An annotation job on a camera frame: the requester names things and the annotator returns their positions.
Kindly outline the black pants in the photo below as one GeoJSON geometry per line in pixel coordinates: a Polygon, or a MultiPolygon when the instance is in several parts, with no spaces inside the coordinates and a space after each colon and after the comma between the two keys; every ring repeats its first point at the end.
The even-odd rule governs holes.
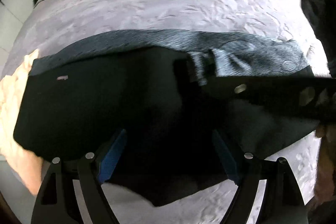
{"type": "Polygon", "coordinates": [[[313,77],[294,40],[242,32],[111,31],[34,61],[14,139],[45,160],[100,151],[124,131],[106,181],[162,206],[231,180],[221,144],[261,158],[316,122],[210,92],[213,77],[313,77]]]}

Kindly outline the lavender embossed bed blanket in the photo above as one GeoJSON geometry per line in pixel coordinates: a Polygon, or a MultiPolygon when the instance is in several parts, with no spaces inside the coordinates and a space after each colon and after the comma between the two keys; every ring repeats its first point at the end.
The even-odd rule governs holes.
{"type": "MultiPolygon", "coordinates": [[[[2,71],[12,75],[36,48],[51,55],[73,42],[112,30],[180,28],[250,34],[298,42],[315,75],[327,76],[326,56],[301,0],[41,0],[24,22],[2,71]]],[[[305,203],[313,197],[320,140],[314,133],[268,157],[289,160],[305,203]]],[[[163,207],[120,186],[104,193],[121,223],[219,223],[237,186],[231,181],[163,207]]]]}

